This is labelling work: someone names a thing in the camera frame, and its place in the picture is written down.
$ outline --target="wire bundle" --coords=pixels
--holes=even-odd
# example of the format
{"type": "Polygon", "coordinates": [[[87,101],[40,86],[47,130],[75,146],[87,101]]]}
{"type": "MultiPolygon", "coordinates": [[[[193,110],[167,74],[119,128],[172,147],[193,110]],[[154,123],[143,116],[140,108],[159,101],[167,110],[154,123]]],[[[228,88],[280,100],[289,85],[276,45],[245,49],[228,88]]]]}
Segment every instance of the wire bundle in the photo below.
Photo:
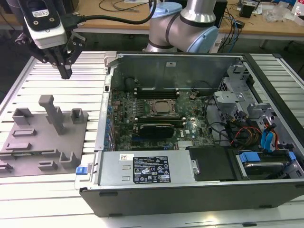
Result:
{"type": "Polygon", "coordinates": [[[275,136],[275,149],[278,150],[278,142],[279,142],[279,136],[278,134],[272,129],[271,132],[274,134],[275,136]]]}
{"type": "Polygon", "coordinates": [[[236,44],[236,42],[238,41],[238,37],[239,35],[241,34],[242,32],[242,29],[239,29],[237,27],[237,23],[236,23],[236,20],[235,18],[233,17],[232,14],[229,13],[229,10],[228,8],[226,7],[226,10],[227,10],[227,16],[224,16],[223,18],[226,18],[229,20],[230,24],[231,24],[231,28],[230,28],[230,32],[228,34],[228,36],[226,38],[224,38],[224,40],[222,41],[222,44],[221,46],[219,47],[219,51],[221,49],[223,49],[225,46],[227,45],[231,45],[230,49],[229,49],[229,53],[231,52],[232,48],[234,47],[234,45],[236,44]]]}
{"type": "MultiPolygon", "coordinates": [[[[251,145],[255,145],[258,140],[259,140],[259,136],[262,134],[261,131],[255,127],[252,126],[244,126],[241,129],[239,129],[239,131],[236,133],[236,135],[234,136],[234,138],[237,138],[238,136],[240,136],[240,134],[242,132],[246,132],[248,134],[248,137],[246,137],[246,141],[243,143],[243,145],[241,145],[240,147],[238,147],[239,150],[243,150],[251,145]]],[[[232,140],[230,142],[230,145],[235,145],[238,146],[237,143],[235,143],[234,140],[232,140]]]]}

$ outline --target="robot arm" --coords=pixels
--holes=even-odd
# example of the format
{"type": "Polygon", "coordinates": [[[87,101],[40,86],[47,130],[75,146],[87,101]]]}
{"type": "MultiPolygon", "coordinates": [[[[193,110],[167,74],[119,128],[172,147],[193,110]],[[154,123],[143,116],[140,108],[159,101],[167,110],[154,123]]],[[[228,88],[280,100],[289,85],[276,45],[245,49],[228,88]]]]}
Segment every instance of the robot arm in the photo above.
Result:
{"type": "Polygon", "coordinates": [[[145,51],[209,51],[218,35],[218,28],[213,26],[215,3],[216,0],[188,0],[183,10],[175,2],[158,3],[145,51]]]}
{"type": "Polygon", "coordinates": [[[150,15],[143,20],[132,21],[103,15],[66,14],[62,0],[7,0],[7,2],[23,26],[23,32],[15,43],[26,46],[30,54],[41,62],[51,63],[59,70],[63,79],[71,77],[71,66],[86,44],[86,39],[73,32],[74,29],[92,19],[143,24],[150,20],[156,9],[156,0],[153,0],[150,15]],[[74,49],[68,53],[69,41],[72,42],[74,49]]]}

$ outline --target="blue tab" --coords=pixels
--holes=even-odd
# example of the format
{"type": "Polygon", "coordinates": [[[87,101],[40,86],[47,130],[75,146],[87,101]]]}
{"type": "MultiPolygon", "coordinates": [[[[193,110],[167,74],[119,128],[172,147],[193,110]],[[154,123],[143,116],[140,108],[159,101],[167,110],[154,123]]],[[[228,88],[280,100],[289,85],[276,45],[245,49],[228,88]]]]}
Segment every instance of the blue tab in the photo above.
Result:
{"type": "Polygon", "coordinates": [[[268,131],[264,130],[262,137],[261,137],[261,146],[264,149],[264,144],[265,144],[265,140],[266,140],[266,136],[267,136],[268,131]]]}
{"type": "Polygon", "coordinates": [[[264,143],[264,149],[267,150],[268,152],[272,152],[270,149],[270,144],[272,142],[272,138],[274,137],[274,134],[272,132],[269,132],[268,135],[266,136],[266,140],[264,143]]]}
{"type": "Polygon", "coordinates": [[[295,157],[295,154],[292,152],[292,151],[290,151],[289,153],[288,153],[288,155],[289,155],[289,157],[290,157],[290,159],[293,161],[293,160],[296,160],[296,157],[295,157]]]}
{"type": "Polygon", "coordinates": [[[87,167],[82,167],[82,166],[77,167],[76,175],[87,175],[87,167]]]}
{"type": "Polygon", "coordinates": [[[239,155],[242,163],[245,162],[260,162],[261,159],[257,152],[243,152],[239,155]]]}

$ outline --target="metal slotted platform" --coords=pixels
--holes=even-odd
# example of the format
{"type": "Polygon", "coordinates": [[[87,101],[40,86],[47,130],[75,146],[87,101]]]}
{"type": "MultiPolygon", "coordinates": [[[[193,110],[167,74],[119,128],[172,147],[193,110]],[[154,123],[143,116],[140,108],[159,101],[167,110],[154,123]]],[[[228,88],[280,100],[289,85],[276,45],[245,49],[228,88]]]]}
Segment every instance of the metal slotted platform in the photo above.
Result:
{"type": "MultiPolygon", "coordinates": [[[[281,58],[271,54],[251,54],[281,98],[304,126],[304,83],[297,73],[281,58]]],[[[263,102],[267,99],[257,85],[257,93],[263,102]]]]}
{"type": "MultiPolygon", "coordinates": [[[[11,116],[16,107],[28,107],[33,112],[42,112],[43,110],[37,104],[40,95],[53,94],[55,105],[58,104],[63,111],[79,107],[89,112],[81,163],[91,162],[94,157],[97,120],[105,79],[104,54],[104,52],[83,52],[73,65],[71,79],[66,81],[60,79],[59,73],[51,65],[36,63],[36,60],[31,58],[14,87],[0,105],[0,144],[4,143],[11,130],[13,125],[11,116]]],[[[281,60],[276,60],[272,55],[253,57],[269,58],[272,61],[273,65],[261,65],[261,68],[265,67],[264,72],[267,76],[277,74],[285,77],[285,80],[290,80],[291,76],[284,71],[283,66],[274,67],[276,66],[275,61],[281,60]]],[[[256,60],[266,64],[263,59],[256,60]]],[[[304,94],[300,88],[297,91],[299,94],[304,94]]],[[[288,102],[294,101],[294,94],[292,94],[292,100],[288,97],[291,94],[285,93],[283,95],[287,96],[288,102]]],[[[301,118],[300,113],[300,111],[297,112],[298,118],[301,118]]],[[[32,228],[43,226],[44,228],[53,228],[56,224],[58,227],[91,226],[99,228],[206,226],[237,228],[243,227],[243,223],[257,223],[258,227],[302,228],[304,223],[304,197],[299,197],[274,209],[99,218],[93,214],[90,207],[80,197],[78,190],[75,190],[75,187],[78,187],[74,185],[75,178],[75,174],[1,178],[1,227],[32,228]]],[[[85,176],[82,181],[88,181],[88,177],[85,176]]]]}

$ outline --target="warning label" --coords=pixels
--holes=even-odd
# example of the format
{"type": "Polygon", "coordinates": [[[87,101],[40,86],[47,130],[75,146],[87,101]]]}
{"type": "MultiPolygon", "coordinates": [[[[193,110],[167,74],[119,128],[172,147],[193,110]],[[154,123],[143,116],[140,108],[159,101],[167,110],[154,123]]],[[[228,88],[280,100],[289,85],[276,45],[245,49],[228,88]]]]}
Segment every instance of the warning label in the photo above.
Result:
{"type": "Polygon", "coordinates": [[[134,157],[133,168],[133,182],[135,184],[171,182],[167,156],[134,157]]]}

